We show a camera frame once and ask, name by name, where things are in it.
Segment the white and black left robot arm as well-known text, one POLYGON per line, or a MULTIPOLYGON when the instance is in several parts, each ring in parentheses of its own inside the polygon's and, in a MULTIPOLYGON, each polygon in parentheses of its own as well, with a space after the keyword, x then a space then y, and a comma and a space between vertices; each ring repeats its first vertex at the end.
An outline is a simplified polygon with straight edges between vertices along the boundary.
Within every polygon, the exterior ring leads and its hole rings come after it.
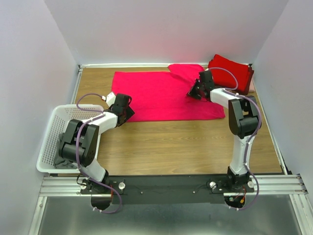
POLYGON ((104 193, 109 185, 109 173, 96 160, 98 137, 104 132, 119 127, 134 114, 130 107, 132 98, 126 94, 109 93, 107 96, 93 93, 108 105, 108 109, 76 107, 84 112, 95 112, 96 116, 86 120, 71 119, 60 136, 58 156, 77 165, 77 169, 88 177, 97 193, 104 193))

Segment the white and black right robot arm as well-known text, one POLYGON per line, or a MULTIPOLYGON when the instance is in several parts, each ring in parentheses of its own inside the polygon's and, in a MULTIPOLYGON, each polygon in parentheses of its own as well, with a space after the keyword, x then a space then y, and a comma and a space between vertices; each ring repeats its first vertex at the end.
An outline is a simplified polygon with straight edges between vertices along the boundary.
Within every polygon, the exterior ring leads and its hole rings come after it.
POLYGON ((219 104, 228 109, 228 125, 234 135, 233 156, 223 186, 235 192, 249 182, 249 158, 253 141, 262 125, 261 111, 254 96, 234 93, 231 89, 217 88, 212 72, 199 72, 188 96, 219 104))

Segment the folded light pink t shirt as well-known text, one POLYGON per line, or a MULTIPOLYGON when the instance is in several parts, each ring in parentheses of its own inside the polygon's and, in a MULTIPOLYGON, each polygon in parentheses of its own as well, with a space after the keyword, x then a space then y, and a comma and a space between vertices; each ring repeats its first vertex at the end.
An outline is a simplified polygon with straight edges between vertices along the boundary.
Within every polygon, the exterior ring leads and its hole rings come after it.
POLYGON ((249 93, 255 92, 255 87, 254 87, 254 83, 253 80, 251 80, 250 85, 249 85, 249 93))

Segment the white plastic laundry basket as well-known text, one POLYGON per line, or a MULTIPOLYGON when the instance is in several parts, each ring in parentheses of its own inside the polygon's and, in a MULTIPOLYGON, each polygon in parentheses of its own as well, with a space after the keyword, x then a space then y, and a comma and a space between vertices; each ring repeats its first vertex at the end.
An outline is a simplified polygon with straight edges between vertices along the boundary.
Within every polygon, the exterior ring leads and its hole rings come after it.
POLYGON ((60 105, 54 108, 45 131, 44 140, 37 160, 36 168, 39 172, 49 174, 79 173, 79 170, 76 168, 56 168, 54 166, 54 158, 58 154, 59 135, 65 132, 70 120, 90 119, 98 115, 97 110, 104 110, 100 105, 82 104, 80 107, 89 109, 89 111, 82 111, 78 109, 75 104, 60 105))

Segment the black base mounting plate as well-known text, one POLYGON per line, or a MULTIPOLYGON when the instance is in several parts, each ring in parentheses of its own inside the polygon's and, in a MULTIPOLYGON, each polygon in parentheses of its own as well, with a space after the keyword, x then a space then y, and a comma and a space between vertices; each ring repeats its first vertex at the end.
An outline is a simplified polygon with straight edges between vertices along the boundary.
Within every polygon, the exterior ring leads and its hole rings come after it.
POLYGON ((110 176, 114 191, 87 179, 81 194, 108 196, 107 202, 136 204, 222 204, 226 197, 238 200, 239 193, 254 192, 251 180, 234 185, 225 174, 110 176))

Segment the grey t shirt in basket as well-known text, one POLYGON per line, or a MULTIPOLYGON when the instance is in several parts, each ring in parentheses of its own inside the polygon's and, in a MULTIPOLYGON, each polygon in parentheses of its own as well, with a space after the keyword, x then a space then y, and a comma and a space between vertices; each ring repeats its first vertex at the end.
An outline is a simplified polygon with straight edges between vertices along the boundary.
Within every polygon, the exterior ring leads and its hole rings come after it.
POLYGON ((72 161, 73 156, 71 155, 74 154, 74 144, 65 143, 64 146, 65 153, 62 153, 62 156, 65 156, 66 158, 63 158, 59 154, 60 144, 62 142, 64 134, 65 133, 59 134, 57 141, 57 150, 54 156, 53 165, 56 169, 76 169, 77 163, 72 161))

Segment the aluminium frame rail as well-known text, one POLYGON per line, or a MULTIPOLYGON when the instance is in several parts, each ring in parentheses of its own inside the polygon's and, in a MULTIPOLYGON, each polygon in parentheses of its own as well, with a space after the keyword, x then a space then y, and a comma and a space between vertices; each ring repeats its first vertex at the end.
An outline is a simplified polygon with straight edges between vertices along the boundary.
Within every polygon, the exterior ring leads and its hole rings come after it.
MULTIPOLYGON (((307 194, 306 186, 299 175, 256 175, 260 195, 307 194)), ((42 181, 40 196, 110 196, 104 193, 83 190, 80 185, 84 178, 80 177, 45 177, 42 181)))

